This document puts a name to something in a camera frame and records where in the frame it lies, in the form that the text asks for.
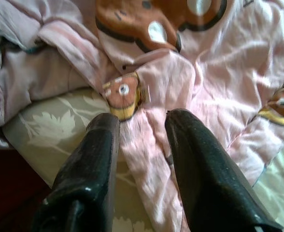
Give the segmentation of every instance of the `white leaf pattern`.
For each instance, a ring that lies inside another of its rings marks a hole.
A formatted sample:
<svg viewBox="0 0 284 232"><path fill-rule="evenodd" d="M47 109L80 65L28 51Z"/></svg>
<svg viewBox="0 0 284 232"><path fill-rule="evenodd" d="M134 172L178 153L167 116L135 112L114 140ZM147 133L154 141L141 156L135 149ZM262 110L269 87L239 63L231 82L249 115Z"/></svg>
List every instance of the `white leaf pattern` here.
<svg viewBox="0 0 284 232"><path fill-rule="evenodd" d="M116 174L116 178L118 178L119 180L126 182L128 185L130 185L132 187L136 187L135 182L130 180L129 177L131 177L129 170L126 173L117 173Z"/></svg>
<svg viewBox="0 0 284 232"><path fill-rule="evenodd" d="M107 102L104 101L102 98L89 98L84 96L84 101L94 107L97 107L98 109L108 109L109 106L107 105Z"/></svg>
<svg viewBox="0 0 284 232"><path fill-rule="evenodd" d="M62 139L68 139L75 134L72 132L75 128L75 120L70 110L61 118L42 112L41 116L33 115L33 121L30 122L26 121L21 114L18 116L27 129L29 145L51 147L66 155L70 155L69 152L58 147L58 143Z"/></svg>
<svg viewBox="0 0 284 232"><path fill-rule="evenodd" d="M152 230L145 229L145 223L142 221L132 224L129 218L124 220L123 217L119 219L114 217L112 232L152 232Z"/></svg>
<svg viewBox="0 0 284 232"><path fill-rule="evenodd" d="M93 101L91 98L88 98L88 97L85 97L83 96L83 98L87 98L87 100L90 102L90 101ZM97 110L97 111L88 111L88 110L80 110L80 109L76 109L74 107L72 107L72 105L64 98L61 98L61 97L58 97L58 99L63 103L65 104L66 106L68 106L73 112L74 114L76 114L77 116L80 117L80 119L82 120L85 128L87 127L87 125L90 123L90 120L84 116L82 116L81 114L84 114L84 115L88 115L88 116L95 116L99 113L102 113L102 109L104 109L102 107L102 104L100 104L100 109L101 110Z"/></svg>

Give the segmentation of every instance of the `bedsheet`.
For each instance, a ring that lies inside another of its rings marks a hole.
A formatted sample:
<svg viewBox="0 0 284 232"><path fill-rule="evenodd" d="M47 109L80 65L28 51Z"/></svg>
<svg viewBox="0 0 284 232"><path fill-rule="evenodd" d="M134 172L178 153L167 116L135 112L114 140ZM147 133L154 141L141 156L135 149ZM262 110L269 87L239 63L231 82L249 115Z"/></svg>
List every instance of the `bedsheet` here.
<svg viewBox="0 0 284 232"><path fill-rule="evenodd" d="M80 89L33 104L5 125L3 131L31 167L52 186L60 166L81 141L86 124L97 114L108 111L108 105L95 91ZM39 127L42 134L36 134ZM66 131L66 136L59 131ZM253 188L270 214L284 226L284 146ZM154 231L121 152L115 197L113 232Z"/></svg>

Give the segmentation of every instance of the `bedding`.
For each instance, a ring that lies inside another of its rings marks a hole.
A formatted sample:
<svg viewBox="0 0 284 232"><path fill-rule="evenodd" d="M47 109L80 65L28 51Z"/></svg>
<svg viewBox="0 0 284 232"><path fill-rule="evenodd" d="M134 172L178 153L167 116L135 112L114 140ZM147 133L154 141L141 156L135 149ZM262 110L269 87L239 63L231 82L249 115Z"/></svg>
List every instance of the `bedding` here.
<svg viewBox="0 0 284 232"><path fill-rule="evenodd" d="M79 89L31 105L7 123L3 132L40 177L52 186L60 166L81 141L87 123L102 112L108 112L103 98L93 89ZM43 133L33 134L37 128ZM71 133L63 136L58 131ZM273 218L284 226L284 146L253 188ZM121 152L115 192L113 232L154 231Z"/></svg>
<svg viewBox="0 0 284 232"><path fill-rule="evenodd" d="M15 45L0 43L0 126L35 100L93 87L123 119L120 150L153 228L188 231L165 114L190 110L253 184L284 145L284 0L130 3L0 0L0 36Z"/></svg>

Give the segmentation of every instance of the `bear eye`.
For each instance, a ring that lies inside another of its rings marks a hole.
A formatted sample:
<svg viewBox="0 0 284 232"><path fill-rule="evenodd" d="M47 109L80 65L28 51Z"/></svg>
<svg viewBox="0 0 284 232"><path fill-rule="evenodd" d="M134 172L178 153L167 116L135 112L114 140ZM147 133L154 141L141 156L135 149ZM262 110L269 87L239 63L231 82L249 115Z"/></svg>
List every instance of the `bear eye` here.
<svg viewBox="0 0 284 232"><path fill-rule="evenodd" d="M280 98L276 104L279 106L279 107L283 107L284 108L284 98Z"/></svg>
<svg viewBox="0 0 284 232"><path fill-rule="evenodd" d="M127 84L122 84L119 86L119 94L120 95L127 95L129 93L129 86Z"/></svg>

